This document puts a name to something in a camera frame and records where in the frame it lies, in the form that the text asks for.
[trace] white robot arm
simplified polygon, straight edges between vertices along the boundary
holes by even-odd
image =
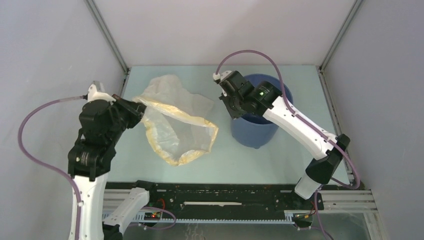
[[[343,158],[328,141],[332,140],[345,150],[350,142],[346,135],[336,136],[329,133],[293,105],[286,106],[281,97],[282,92],[269,82],[263,81],[257,87],[253,87],[238,71],[214,74],[214,81],[222,87],[220,99],[232,118],[239,118],[247,113],[263,116],[288,132],[312,154],[311,163],[294,189],[296,194],[303,199],[309,199],[321,185],[328,184]],[[321,130],[328,139],[322,138],[295,115],[302,116]]]
[[[125,129],[133,128],[143,117],[146,106],[104,92],[94,81],[88,89],[87,103],[79,115],[81,129],[75,146],[68,154],[68,173],[81,195],[80,217],[73,195],[72,225],[69,240],[75,239],[79,225],[80,240],[120,240],[125,230],[149,202],[149,191],[133,188],[119,207],[102,222],[103,197],[115,156],[115,145]]]

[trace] blue plastic bin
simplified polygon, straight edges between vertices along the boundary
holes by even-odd
[[[266,74],[251,74],[244,76],[246,80],[257,86],[263,81],[267,81],[281,90],[280,81]],[[292,93],[289,88],[284,85],[285,95],[289,102],[293,104]],[[231,134],[237,142],[246,147],[258,149],[267,144],[276,134],[278,126],[262,116],[253,114],[245,114],[242,117],[231,121]]]

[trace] clear plastic bag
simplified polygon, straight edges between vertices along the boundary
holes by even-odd
[[[187,164],[211,151],[218,127],[205,117],[214,101],[188,92],[176,75],[152,79],[132,100],[147,106],[141,120],[147,140],[168,164]]]

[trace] purple cable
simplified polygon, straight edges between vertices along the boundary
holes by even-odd
[[[128,225],[128,227],[138,227],[138,226],[141,226],[141,227],[144,227],[144,228],[147,228],[147,229],[151,229],[151,230],[166,230],[166,229],[172,228],[173,226],[175,226],[175,224],[177,224],[177,217],[172,212],[170,212],[168,210],[157,208],[157,207],[152,207],[152,206],[145,206],[142,209],[144,209],[144,210],[155,210],[155,211],[158,211],[158,212],[164,212],[164,213],[170,215],[173,218],[173,223],[171,223],[171,225],[165,226],[165,227],[151,227],[151,226],[143,225],[141,223],[132,223],[132,224]]]
[[[269,57],[267,56],[265,53],[262,53],[260,51],[255,51],[255,50],[240,50],[240,51],[236,51],[231,53],[230,55],[226,56],[218,65],[218,68],[216,69],[215,74],[219,74],[221,67],[223,66],[223,64],[225,63],[225,61],[227,61],[229,58],[231,58],[232,56],[235,56],[237,54],[242,54],[242,53],[252,53],[252,54],[258,54],[261,55],[262,57],[266,58],[271,64],[272,66],[274,66],[275,71],[277,72],[278,75],[278,79],[281,85],[281,89],[284,89],[284,81],[283,81],[283,77],[281,75],[281,72],[277,66],[277,64]],[[306,124],[308,127],[310,127],[311,129],[313,129],[317,134],[319,134],[325,141],[329,142],[334,148],[336,148],[342,155],[343,157],[346,159],[347,163],[350,165],[350,167],[352,168],[352,172],[355,178],[355,185],[351,186],[348,184],[344,184],[343,182],[341,182],[340,180],[337,180],[335,178],[331,178],[331,180],[333,180],[334,182],[342,185],[345,188],[349,188],[349,189],[357,189],[359,188],[360,184],[361,184],[361,178],[358,174],[358,171],[356,169],[356,167],[354,166],[354,164],[352,163],[350,157],[348,156],[348,154],[343,151],[343,149],[341,149],[334,141],[332,141],[331,139],[329,139],[328,136],[326,136],[323,132],[321,132],[318,128],[316,128],[312,123],[310,123],[309,121],[307,121],[305,118],[303,118],[302,116],[296,114],[296,111],[292,108],[291,103],[289,103],[287,97],[286,97],[286,92],[282,91],[282,99],[285,103],[285,105],[287,106],[287,109],[290,111],[291,114],[293,114],[294,116],[296,116],[299,120],[301,120],[304,124]],[[324,235],[325,239],[327,239],[326,236],[326,231],[324,230],[323,224],[321,223],[321,219],[320,219],[320,215],[318,213],[318,202],[317,202],[317,196],[318,196],[318,190],[315,191],[315,206],[317,207],[316,209],[316,217],[318,219],[319,222],[319,227],[322,231],[322,234]]]
[[[74,182],[74,180],[72,180],[72,178],[66,172],[60,170],[59,168],[57,168],[55,166],[52,166],[52,165],[47,164],[45,162],[42,162],[42,161],[38,160],[37,158],[35,158],[34,156],[32,156],[24,147],[24,144],[22,142],[22,133],[24,131],[25,124],[27,124],[28,120],[34,114],[36,114],[38,111],[40,111],[41,109],[44,109],[44,108],[46,108],[50,105],[53,105],[53,104],[63,103],[63,102],[72,101],[72,100],[78,100],[78,99],[82,99],[82,98],[83,98],[83,96],[68,97],[68,98],[54,100],[54,101],[48,102],[46,104],[43,104],[43,105],[37,107],[36,109],[34,109],[32,112],[30,112],[23,119],[22,123],[19,126],[19,131],[17,132],[17,142],[18,142],[19,148],[23,152],[23,154],[25,154],[25,156],[27,156],[34,163],[41,165],[41,166],[43,166],[47,169],[53,170],[56,173],[62,175],[72,186],[73,191],[75,192],[77,204],[81,202],[81,194],[80,194],[80,190],[78,189],[78,186]],[[77,205],[77,207],[76,207],[76,222],[75,222],[75,240],[78,240],[80,238],[79,237],[80,236],[80,221],[81,221],[81,207]]]
[[[318,212],[318,189],[315,191],[315,194],[313,195],[314,203],[315,203],[315,215],[316,219],[318,220],[319,229],[321,229],[322,234],[324,235],[324,238],[327,239],[326,231],[324,230],[323,223],[321,222],[320,213]]]
[[[311,229],[321,230],[321,228],[316,227],[316,226],[311,226],[310,228],[309,227],[298,227],[296,224],[294,226],[300,231],[311,230]],[[324,230],[324,232],[331,240],[334,240],[333,236],[331,236],[331,234],[328,231]]]

